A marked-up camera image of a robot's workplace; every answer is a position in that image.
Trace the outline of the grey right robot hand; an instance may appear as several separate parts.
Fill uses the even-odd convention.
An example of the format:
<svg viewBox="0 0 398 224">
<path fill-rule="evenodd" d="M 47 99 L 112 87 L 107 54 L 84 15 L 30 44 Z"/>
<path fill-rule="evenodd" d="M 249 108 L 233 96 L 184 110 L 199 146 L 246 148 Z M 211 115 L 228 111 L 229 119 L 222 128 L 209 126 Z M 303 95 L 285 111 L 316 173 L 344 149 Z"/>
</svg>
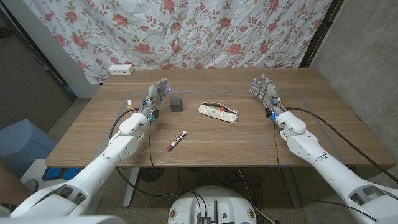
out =
<svg viewBox="0 0 398 224">
<path fill-rule="evenodd" d="M 280 114 L 286 112 L 286 109 L 271 80 L 264 73 L 261 77 L 261 80 L 255 78 L 252 81 L 253 86 L 249 92 L 262 101 L 266 117 L 275 121 Z"/>
</svg>

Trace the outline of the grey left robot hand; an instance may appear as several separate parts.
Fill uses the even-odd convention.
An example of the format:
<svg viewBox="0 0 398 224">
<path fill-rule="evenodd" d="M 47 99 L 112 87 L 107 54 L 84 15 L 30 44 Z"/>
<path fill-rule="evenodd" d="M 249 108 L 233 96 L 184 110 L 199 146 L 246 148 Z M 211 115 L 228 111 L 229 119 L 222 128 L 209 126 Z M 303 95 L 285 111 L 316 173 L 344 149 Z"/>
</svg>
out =
<svg viewBox="0 0 398 224">
<path fill-rule="evenodd" d="M 151 85 L 144 98 L 143 104 L 139 109 L 139 113 L 144 115 L 147 119 L 152 120 L 156 115 L 154 114 L 162 104 L 164 98 L 169 94 L 170 88 L 168 86 L 168 79 L 163 78 L 153 85 Z"/>
</svg>

